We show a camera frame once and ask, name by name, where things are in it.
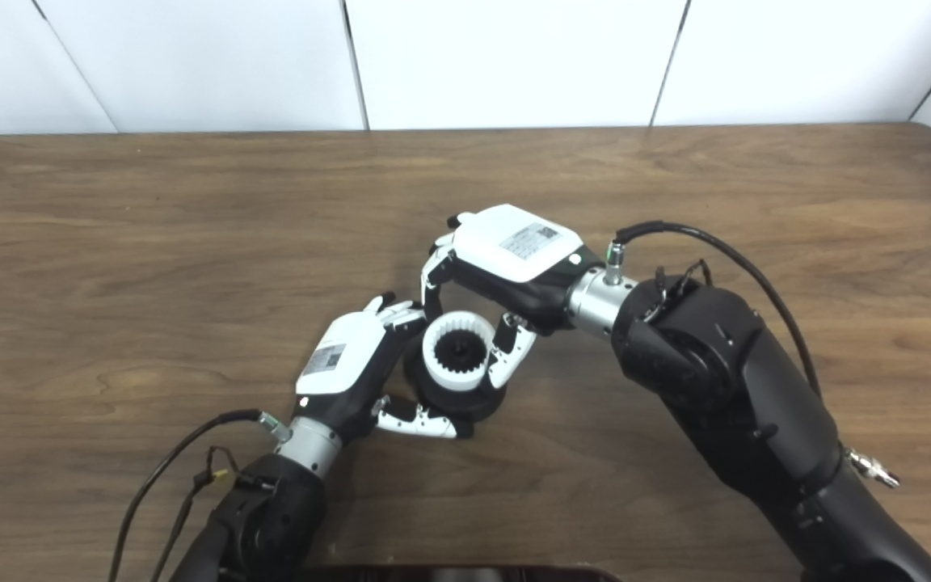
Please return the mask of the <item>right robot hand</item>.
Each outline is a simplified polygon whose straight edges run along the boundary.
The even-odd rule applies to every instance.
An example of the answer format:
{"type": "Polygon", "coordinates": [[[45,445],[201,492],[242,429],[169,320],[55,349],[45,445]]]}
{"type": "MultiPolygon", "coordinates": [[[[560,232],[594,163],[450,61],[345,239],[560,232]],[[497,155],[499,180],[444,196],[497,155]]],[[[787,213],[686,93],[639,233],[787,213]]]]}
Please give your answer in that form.
{"type": "Polygon", "coordinates": [[[506,386],[538,336],[575,327],[571,294],[605,262],[576,232],[511,204],[459,213],[448,225],[450,233],[433,243],[420,273],[423,310],[429,322],[442,316],[440,291],[449,283],[502,306],[478,384],[494,393],[506,386]]]}

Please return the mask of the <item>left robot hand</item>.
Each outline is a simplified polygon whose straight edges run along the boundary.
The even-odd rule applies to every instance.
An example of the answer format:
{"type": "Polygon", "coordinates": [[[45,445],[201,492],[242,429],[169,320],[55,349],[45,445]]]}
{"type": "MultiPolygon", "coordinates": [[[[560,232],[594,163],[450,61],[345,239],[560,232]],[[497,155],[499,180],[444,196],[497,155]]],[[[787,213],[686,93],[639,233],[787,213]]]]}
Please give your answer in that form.
{"type": "Polygon", "coordinates": [[[474,428],[439,410],[398,395],[385,384],[411,340],[428,326],[418,302],[378,295],[326,329],[296,380],[296,419],[321,424],[341,445],[375,428],[443,439],[470,439],[474,428]]]}

